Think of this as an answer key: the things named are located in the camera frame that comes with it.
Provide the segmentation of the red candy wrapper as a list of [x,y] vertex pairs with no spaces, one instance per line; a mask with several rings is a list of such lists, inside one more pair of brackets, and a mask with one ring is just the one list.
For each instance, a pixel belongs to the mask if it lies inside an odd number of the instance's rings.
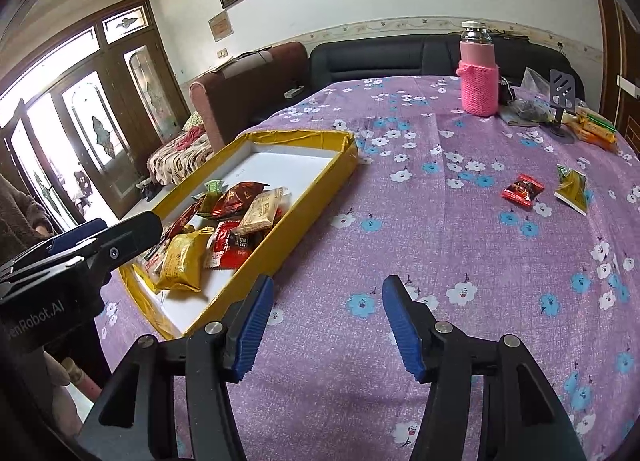
[[501,198],[521,207],[523,210],[531,210],[537,196],[544,191],[544,185],[532,176],[518,175],[516,181],[509,184],[501,192]]

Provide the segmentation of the green gold snack packet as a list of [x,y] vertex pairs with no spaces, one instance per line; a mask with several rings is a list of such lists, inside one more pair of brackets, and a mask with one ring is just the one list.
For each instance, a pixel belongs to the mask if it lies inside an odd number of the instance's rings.
[[564,165],[556,166],[559,187],[554,190],[554,196],[559,201],[576,210],[582,216],[587,215],[586,176],[578,170]]

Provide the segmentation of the person in brown coat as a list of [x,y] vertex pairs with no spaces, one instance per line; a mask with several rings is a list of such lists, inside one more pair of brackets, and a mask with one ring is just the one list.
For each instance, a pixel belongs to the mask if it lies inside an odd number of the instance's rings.
[[54,233],[44,208],[0,177],[0,263],[5,264]]

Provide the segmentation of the large yellow snack bag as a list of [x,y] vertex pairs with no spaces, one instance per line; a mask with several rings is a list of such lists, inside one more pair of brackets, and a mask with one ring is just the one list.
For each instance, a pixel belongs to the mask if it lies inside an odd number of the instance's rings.
[[179,233],[174,236],[167,247],[157,288],[201,291],[204,254],[213,233],[212,227],[205,227],[192,233]]

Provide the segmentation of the yellow cardboard tray box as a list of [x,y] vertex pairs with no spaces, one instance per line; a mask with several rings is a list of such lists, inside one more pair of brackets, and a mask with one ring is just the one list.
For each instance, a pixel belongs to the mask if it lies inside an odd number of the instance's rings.
[[167,226],[204,191],[206,181],[221,179],[229,187],[248,180],[285,187],[291,192],[286,213],[238,270],[204,273],[198,293],[157,290],[129,262],[119,268],[128,294],[166,340],[221,319],[232,303],[244,299],[259,275],[272,276],[280,269],[357,165],[355,137],[348,132],[267,130],[240,136],[166,194],[152,212]]

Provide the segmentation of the red snack packet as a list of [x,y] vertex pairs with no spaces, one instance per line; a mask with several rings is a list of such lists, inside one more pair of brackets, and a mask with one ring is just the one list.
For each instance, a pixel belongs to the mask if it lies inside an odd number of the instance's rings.
[[260,241],[258,233],[240,235],[235,231],[241,225],[239,219],[225,220],[216,228],[207,243],[203,267],[205,269],[240,268],[256,249]]

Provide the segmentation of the purple floral tablecloth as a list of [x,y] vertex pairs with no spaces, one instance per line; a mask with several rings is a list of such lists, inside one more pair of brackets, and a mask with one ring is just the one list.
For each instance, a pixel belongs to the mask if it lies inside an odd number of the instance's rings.
[[[639,160],[466,114],[455,77],[354,80],[266,127],[348,130],[356,172],[276,278],[254,369],[230,389],[252,460],[405,460],[427,389],[405,370],[381,288],[472,337],[513,333],[559,396],[585,455],[620,447],[639,414]],[[556,166],[586,176],[587,215]],[[501,198],[544,185],[531,210]]]

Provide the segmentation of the green small snack packet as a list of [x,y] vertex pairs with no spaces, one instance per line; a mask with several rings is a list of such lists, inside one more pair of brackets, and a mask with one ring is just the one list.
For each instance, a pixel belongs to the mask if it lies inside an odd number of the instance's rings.
[[206,181],[205,190],[208,194],[221,196],[224,193],[224,182],[220,179]]

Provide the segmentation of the patterned blanket daybed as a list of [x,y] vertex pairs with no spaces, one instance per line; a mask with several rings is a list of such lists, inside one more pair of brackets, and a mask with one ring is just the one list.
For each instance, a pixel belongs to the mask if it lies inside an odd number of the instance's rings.
[[214,154],[198,112],[184,124],[178,136],[154,152],[146,165],[152,181],[163,187],[177,186]]

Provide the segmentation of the beige cracker packet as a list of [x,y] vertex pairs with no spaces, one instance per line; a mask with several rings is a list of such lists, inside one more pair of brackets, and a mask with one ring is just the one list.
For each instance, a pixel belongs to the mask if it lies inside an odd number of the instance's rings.
[[271,229],[288,210],[290,201],[291,192],[283,187],[258,194],[233,232],[246,236]]

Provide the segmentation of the clear plastic bag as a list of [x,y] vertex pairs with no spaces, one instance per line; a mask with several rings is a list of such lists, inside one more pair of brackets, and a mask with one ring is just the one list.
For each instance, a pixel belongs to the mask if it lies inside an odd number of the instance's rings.
[[549,83],[529,66],[519,84],[500,77],[498,115],[509,126],[535,127],[549,122],[553,117],[549,91]]

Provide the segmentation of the black phone stand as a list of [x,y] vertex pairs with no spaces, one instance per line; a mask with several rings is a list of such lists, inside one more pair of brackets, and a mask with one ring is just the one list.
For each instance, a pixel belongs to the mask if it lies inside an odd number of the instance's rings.
[[551,69],[549,73],[549,106],[553,116],[549,121],[541,123],[541,128],[559,143],[572,144],[575,142],[573,133],[562,123],[565,111],[573,113],[575,110],[576,87],[574,76],[559,70]]

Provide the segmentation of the pink knit-sleeved bottle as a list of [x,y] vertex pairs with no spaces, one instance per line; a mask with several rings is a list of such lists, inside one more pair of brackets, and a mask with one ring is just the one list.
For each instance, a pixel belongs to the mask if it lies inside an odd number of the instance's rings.
[[462,108],[475,116],[493,116],[498,112],[499,92],[494,43],[484,23],[467,20],[461,25],[457,77]]

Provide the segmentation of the black leather sofa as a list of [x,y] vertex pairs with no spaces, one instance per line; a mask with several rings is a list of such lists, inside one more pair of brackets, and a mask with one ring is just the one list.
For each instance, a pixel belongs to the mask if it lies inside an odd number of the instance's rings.
[[[454,75],[460,60],[457,35],[401,35],[324,43],[309,56],[309,89],[316,92],[345,80],[410,75]],[[555,69],[574,76],[576,96],[585,99],[579,74],[564,54],[534,44],[526,37],[498,35],[492,39],[501,75],[521,83],[527,68],[547,78]]]

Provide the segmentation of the small framed wall plaque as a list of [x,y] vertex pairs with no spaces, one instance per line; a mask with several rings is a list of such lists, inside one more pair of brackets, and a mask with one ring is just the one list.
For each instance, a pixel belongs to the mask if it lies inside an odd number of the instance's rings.
[[220,13],[217,13],[215,17],[209,19],[208,26],[216,43],[221,42],[233,34],[231,21],[226,10],[222,10]]

